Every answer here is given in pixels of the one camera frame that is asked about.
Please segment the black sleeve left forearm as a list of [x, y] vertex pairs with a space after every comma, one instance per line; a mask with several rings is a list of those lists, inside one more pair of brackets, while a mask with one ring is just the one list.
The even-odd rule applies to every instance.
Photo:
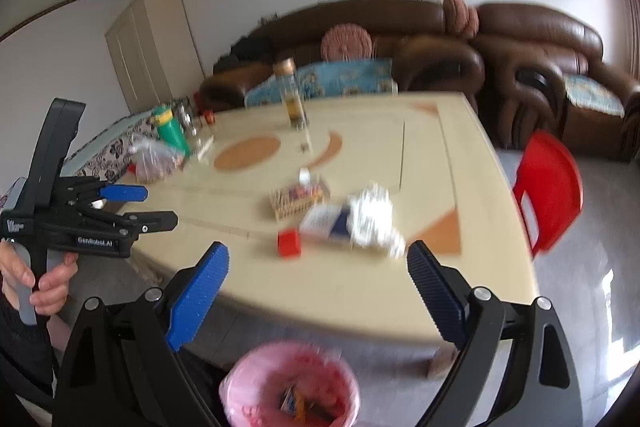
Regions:
[[14, 395], [53, 411], [58, 356], [37, 326], [25, 325], [1, 295], [1, 377]]

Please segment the person's left hand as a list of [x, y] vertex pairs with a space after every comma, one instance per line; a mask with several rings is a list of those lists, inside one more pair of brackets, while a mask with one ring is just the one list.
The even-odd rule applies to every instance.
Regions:
[[21, 287], [32, 291], [29, 302], [35, 312], [43, 317], [52, 317], [64, 307], [70, 292], [70, 280], [78, 271], [78, 254], [66, 253], [62, 262], [48, 271], [39, 282], [26, 263], [18, 257], [13, 246], [1, 242], [2, 294], [14, 309], [20, 309], [17, 289]]

